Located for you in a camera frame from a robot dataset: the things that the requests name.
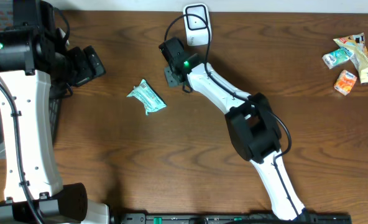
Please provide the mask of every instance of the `food packet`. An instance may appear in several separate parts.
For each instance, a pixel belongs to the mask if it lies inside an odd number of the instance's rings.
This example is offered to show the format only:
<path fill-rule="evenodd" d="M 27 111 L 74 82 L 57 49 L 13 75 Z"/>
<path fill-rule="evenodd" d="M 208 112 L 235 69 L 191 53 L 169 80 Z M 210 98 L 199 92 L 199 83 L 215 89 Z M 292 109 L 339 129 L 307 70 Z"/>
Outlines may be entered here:
<path fill-rule="evenodd" d="M 365 46 L 364 33 L 334 39 L 334 41 L 350 57 L 358 70 L 361 83 L 368 83 L 368 50 Z"/>
<path fill-rule="evenodd" d="M 145 114 L 156 112 L 166 107 L 166 104 L 156 92 L 148 85 L 147 81 L 141 80 L 139 86 L 134 87 L 133 91 L 127 97 L 134 96 L 144 104 Z"/>
<path fill-rule="evenodd" d="M 325 64 L 329 69 L 332 69 L 344 62 L 350 60 L 350 57 L 345 53 L 343 49 L 337 49 L 334 52 L 330 52 L 322 57 Z"/>
<path fill-rule="evenodd" d="M 346 70 L 343 70 L 336 83 L 334 84 L 334 88 L 342 93 L 344 96 L 350 93 L 352 87 L 357 81 L 357 77 Z"/>

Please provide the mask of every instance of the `green connector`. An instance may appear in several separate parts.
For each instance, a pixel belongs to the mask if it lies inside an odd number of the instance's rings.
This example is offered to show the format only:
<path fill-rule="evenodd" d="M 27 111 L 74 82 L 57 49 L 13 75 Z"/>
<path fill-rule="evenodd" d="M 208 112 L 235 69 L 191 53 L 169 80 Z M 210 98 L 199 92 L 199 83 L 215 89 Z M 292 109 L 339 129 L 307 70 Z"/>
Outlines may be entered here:
<path fill-rule="evenodd" d="M 154 224 L 162 224 L 162 218 L 154 218 Z"/>

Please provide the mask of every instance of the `blue candy wrapper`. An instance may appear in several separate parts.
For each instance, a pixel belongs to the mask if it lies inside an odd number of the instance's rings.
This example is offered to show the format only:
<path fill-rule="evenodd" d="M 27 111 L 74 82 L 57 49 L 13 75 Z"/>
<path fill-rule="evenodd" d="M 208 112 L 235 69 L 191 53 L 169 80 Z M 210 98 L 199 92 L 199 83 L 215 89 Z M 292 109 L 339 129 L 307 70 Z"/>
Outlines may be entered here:
<path fill-rule="evenodd" d="M 147 81 L 141 80 L 139 86 L 134 87 L 133 91 L 127 97 L 134 96 L 144 104 L 145 114 L 156 112 L 166 107 L 165 102 L 154 92 Z"/>

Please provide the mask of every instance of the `white wall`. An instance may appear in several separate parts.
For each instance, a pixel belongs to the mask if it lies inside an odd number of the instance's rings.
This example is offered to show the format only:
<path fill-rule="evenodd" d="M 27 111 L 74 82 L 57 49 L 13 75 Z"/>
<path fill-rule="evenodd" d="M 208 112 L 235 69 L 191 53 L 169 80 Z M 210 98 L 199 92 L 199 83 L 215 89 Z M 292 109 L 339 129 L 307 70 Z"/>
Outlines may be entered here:
<path fill-rule="evenodd" d="M 112 11 L 181 11 L 203 2 L 214 12 L 368 13 L 368 0 L 46 0 L 60 9 Z"/>

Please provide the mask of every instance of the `wood grain surface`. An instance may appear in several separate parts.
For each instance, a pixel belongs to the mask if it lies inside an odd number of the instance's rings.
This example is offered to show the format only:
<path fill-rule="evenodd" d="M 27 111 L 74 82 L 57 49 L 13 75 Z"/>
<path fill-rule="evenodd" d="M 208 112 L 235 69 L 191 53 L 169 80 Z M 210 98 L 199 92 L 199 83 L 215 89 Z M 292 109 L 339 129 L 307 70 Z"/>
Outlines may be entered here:
<path fill-rule="evenodd" d="M 65 184 L 82 182 L 89 198 L 120 211 L 270 210 L 220 110 L 166 84 L 158 45 L 180 13 L 65 14 L 71 46 L 92 45 L 108 71 L 62 104 L 55 157 Z M 212 66 L 238 88 L 265 94 L 289 127 L 293 149 L 284 161 L 300 200 L 368 223 L 368 85 L 357 82 L 342 96 L 333 83 L 343 69 L 357 74 L 353 64 L 329 70 L 321 59 L 338 48 L 333 38 L 365 32 L 368 47 L 368 15 L 211 13 L 211 23 Z M 173 35 L 185 42 L 183 21 Z M 143 78 L 168 105 L 149 116 L 141 102 L 126 98 Z M 0 161 L 0 200 L 5 166 Z"/>

